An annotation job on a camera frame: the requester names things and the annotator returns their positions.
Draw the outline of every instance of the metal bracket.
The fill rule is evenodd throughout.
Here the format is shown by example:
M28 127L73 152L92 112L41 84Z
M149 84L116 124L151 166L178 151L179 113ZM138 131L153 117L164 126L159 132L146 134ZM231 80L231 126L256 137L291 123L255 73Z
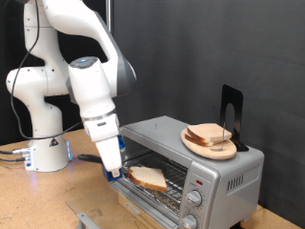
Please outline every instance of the metal bracket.
M90 219L90 217L87 216L86 213L79 213L77 214L77 217L79 218L79 222L76 229L86 229L86 227L89 229L101 229Z
M220 126L223 126L226 120L227 106L231 103L234 107L234 131L232 142L235 144L238 152L249 151L249 148L240 142L240 127L243 104L242 92L224 84L222 87L221 109L220 109Z

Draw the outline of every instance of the cable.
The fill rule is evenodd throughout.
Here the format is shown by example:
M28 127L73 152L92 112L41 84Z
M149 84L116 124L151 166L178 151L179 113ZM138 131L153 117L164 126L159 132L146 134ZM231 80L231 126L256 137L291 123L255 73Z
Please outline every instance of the cable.
M28 140L42 140L42 139L48 139L48 138L52 138L52 137L56 137L56 136L59 136L59 135L62 135L72 129L74 129L75 127L77 127L78 125L81 125L82 122L78 122L76 123L75 125L71 126L69 129L67 129L66 131L62 132L62 133L59 133L57 135L47 135L47 136L43 136L43 137L31 137L31 136L26 136L24 135L23 131L22 131L22 127L21 127L21 121L20 121L20 117L18 115L18 113L16 112L15 108L14 108L14 105L13 105L13 92L14 92L14 88L15 88L15 84L16 84L16 80L17 80L17 77L18 77L18 74L24 64L24 62L26 61L26 59L28 58L29 54L31 53L32 49L36 46L37 44L37 41L39 39L39 34L40 34L40 24L39 24L39 10L38 10L38 3L37 3L37 0L35 0L35 5L36 5L36 13L37 13L37 36L36 36L36 40L34 42L34 44L31 46L31 48L29 49L28 53L26 54L26 56L23 58L19 68L18 68L18 71L17 71L17 74L13 80L13 84L12 84L12 88L11 88L11 93L10 93L10 104L11 104L11 108L13 110L13 113L15 114L16 118L17 118L17 121L18 121L18 128L19 128L19 132L20 132L20 135L25 138L25 139L28 139Z
M12 155L12 152L9 151L0 151L1 155Z
M17 159L15 159L15 160L6 160L6 159L0 158L0 160L2 160L2 161L7 161L7 162L19 162L19 161L25 161L26 158L25 158L25 157L20 157L20 158L17 158Z

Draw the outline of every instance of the bread slice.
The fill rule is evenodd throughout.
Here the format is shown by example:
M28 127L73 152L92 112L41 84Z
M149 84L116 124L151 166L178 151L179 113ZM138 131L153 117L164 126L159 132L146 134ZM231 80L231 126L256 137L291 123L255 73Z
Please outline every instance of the bread slice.
M185 138L187 140L189 140L190 142L192 143L195 143L197 145L202 145L202 146L214 146L214 144L217 144L221 141L210 141L210 142L202 142L202 141L199 141L198 139L196 138L193 138L192 136L190 136L187 132L185 134Z
M194 126L188 126L188 134L202 142L221 141L223 128L215 123L205 123ZM224 140L228 140L232 134L225 130Z
M160 169L132 166L128 178L137 185L161 192L166 192L168 186Z

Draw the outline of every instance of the blue light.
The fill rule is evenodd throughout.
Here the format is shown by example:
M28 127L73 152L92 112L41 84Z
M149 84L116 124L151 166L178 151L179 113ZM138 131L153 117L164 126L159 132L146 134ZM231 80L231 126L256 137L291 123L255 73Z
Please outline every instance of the blue light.
M66 140L66 142L67 142L67 151L68 151L68 154L69 154L69 159L72 159L73 155L71 154L71 148L70 148L69 141Z

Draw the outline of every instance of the toaster oven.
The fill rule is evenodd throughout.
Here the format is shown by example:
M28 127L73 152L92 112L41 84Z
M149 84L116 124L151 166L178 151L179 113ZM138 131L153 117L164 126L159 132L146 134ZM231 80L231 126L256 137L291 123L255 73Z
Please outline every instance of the toaster oven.
M249 147L227 160L199 156L180 139L188 125L161 116L122 127L124 176L112 187L164 228L228 229L249 220L258 202L264 155ZM161 169L166 192L132 183L131 166Z

